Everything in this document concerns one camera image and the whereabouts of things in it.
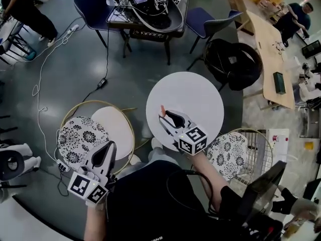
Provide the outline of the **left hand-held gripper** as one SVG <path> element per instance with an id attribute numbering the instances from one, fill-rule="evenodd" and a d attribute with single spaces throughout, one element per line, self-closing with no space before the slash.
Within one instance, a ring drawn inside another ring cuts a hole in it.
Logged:
<path id="1" fill-rule="evenodd" d="M 112 180 L 112 169 L 116 161 L 117 145 L 114 141 L 100 144 L 87 153 L 87 166 L 73 172 L 68 191 L 86 201 L 98 204 L 109 192 L 106 188 Z"/>

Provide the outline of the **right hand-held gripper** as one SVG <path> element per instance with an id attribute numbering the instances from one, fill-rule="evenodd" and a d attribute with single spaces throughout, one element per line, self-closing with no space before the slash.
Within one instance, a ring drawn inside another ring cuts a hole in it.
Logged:
<path id="1" fill-rule="evenodd" d="M 158 116 L 158 120 L 165 131 L 174 136 L 173 145 L 178 151 L 194 156 L 206 148 L 207 132 L 202 126 L 192 122 L 185 113 L 166 110 Z"/>

